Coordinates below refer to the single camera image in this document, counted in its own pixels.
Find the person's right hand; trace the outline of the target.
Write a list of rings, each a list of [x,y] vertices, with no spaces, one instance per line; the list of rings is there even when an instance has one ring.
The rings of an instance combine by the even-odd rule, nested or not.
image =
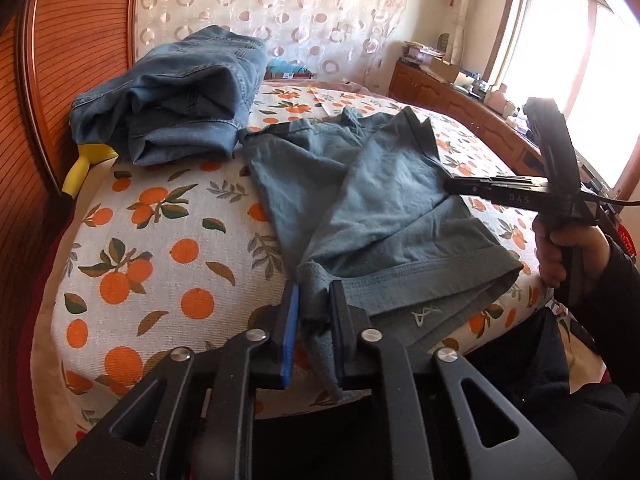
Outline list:
[[[561,224],[538,214],[533,222],[539,274],[548,287],[568,283],[568,304],[577,304],[597,285],[611,248],[597,226],[572,221]]]

